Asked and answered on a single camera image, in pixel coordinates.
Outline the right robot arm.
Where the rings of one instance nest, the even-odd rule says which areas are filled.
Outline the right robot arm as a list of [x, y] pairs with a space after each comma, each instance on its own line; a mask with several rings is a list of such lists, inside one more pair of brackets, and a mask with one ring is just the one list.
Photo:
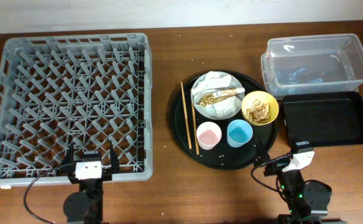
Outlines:
[[[287, 204], [288, 214], [279, 214], [277, 223], [322, 223], [328, 215], [332, 188], [318, 180], [305, 180], [301, 170], [309, 166], [314, 148], [308, 141], [293, 140], [290, 152], [271, 159], [260, 138], [254, 138], [255, 161], [250, 176], [259, 185], [279, 194]], [[264, 176], [276, 176], [271, 187], [254, 175], [264, 169]]]

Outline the pink cup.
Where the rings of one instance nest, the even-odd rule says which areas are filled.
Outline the pink cup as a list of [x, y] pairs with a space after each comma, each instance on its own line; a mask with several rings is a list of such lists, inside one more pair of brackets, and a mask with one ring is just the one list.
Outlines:
[[210, 150], [220, 142], [222, 131], [216, 123], [207, 121], [198, 126], [196, 135], [199, 147]]

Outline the gold foil wrapper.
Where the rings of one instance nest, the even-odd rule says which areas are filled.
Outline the gold foil wrapper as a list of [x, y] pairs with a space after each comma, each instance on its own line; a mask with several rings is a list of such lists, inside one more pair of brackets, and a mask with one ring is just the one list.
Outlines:
[[217, 90], [203, 95], [200, 98], [200, 100], [197, 102], [197, 105], [200, 106], [212, 105], [224, 101], [232, 96], [236, 96], [243, 92], [245, 92], [244, 88], [228, 88], [223, 90]]

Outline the wooden chopstick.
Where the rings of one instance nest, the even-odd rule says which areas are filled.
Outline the wooden chopstick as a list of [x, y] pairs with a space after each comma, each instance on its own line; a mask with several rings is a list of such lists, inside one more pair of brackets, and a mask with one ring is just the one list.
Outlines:
[[189, 123], [188, 123], [188, 113], [187, 113], [187, 110], [186, 110], [186, 101], [185, 101], [185, 92], [184, 92], [183, 82], [180, 82], [180, 86], [181, 86], [181, 98], [182, 98], [182, 103], [183, 103], [183, 113], [184, 113], [184, 118], [185, 118], [185, 126], [186, 126], [186, 135], [187, 135], [187, 141], [188, 141], [188, 148], [189, 149], [192, 149], [191, 137], [190, 137], [190, 129], [189, 129]]
[[194, 100], [193, 100], [193, 93], [192, 90], [190, 90], [190, 96], [191, 96], [191, 110], [192, 110], [192, 117], [193, 117], [193, 134], [194, 134], [194, 139], [195, 139], [195, 149], [196, 149], [196, 155], [199, 156], [200, 154], [200, 149], [199, 149], [199, 144], [198, 144], [198, 137], [196, 134], [196, 115], [195, 115], [195, 106], [194, 106]]

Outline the food scraps and rice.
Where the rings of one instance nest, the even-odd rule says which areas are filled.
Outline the food scraps and rice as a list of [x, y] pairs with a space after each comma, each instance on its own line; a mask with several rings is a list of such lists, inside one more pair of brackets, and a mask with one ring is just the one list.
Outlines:
[[255, 123], [266, 123], [270, 119], [270, 104], [256, 99], [246, 110], [247, 117]]

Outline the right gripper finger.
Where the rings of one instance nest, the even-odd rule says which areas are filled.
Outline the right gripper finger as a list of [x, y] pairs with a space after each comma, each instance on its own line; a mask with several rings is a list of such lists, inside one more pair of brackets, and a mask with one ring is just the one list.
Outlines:
[[270, 156], [259, 137], [255, 138], [255, 161], [254, 167], [266, 166], [270, 162]]
[[288, 144], [291, 148], [296, 147], [296, 143], [298, 142], [298, 138], [291, 132], [288, 132]]

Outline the light blue cup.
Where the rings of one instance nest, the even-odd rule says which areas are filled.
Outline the light blue cup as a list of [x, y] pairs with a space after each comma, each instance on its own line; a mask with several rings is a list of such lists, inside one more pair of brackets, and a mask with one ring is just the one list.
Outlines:
[[243, 146], [252, 139], [252, 136], [252, 126], [245, 120], [236, 119], [227, 127], [227, 143], [231, 147]]

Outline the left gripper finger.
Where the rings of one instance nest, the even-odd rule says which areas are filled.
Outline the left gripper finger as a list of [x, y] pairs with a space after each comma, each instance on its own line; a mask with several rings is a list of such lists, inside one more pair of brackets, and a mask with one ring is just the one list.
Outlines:
[[109, 157], [111, 161], [111, 172], [113, 174], [118, 174], [120, 171], [119, 159], [118, 156], [116, 155], [112, 142], [110, 142]]
[[74, 156], [74, 144], [71, 143], [65, 151], [65, 157], [61, 162], [62, 167], [72, 166], [73, 165], [73, 156]]

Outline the yellow bowl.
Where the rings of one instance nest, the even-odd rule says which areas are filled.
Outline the yellow bowl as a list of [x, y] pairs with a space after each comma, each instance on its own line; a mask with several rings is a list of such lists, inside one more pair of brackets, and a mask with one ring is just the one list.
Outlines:
[[[266, 123], [255, 123], [255, 122], [250, 121], [247, 117], [246, 110], [251, 107], [252, 102], [256, 99], [259, 99], [263, 102], [270, 104], [270, 119]], [[279, 113], [279, 105], [278, 105], [278, 102], [276, 101], [276, 99], [271, 94], [267, 93], [266, 91], [252, 91], [244, 97], [244, 99], [242, 101], [242, 105], [241, 105], [241, 111], [242, 111], [242, 115], [243, 115], [244, 119], [248, 123], [250, 123], [251, 125], [254, 125], [254, 126], [263, 126], [263, 125], [270, 124], [271, 122], [275, 121], [275, 119], [277, 118], [278, 113]]]

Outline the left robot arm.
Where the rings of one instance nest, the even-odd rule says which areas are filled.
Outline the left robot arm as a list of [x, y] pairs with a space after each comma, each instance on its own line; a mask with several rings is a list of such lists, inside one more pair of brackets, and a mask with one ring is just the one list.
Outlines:
[[99, 151], [86, 151], [80, 160], [74, 160], [74, 145], [69, 145], [60, 170], [67, 174], [71, 184], [79, 185], [77, 192], [69, 195], [63, 204], [67, 223], [103, 222], [103, 183], [112, 181], [113, 175], [120, 171], [119, 159], [109, 147], [111, 165], [104, 168]]

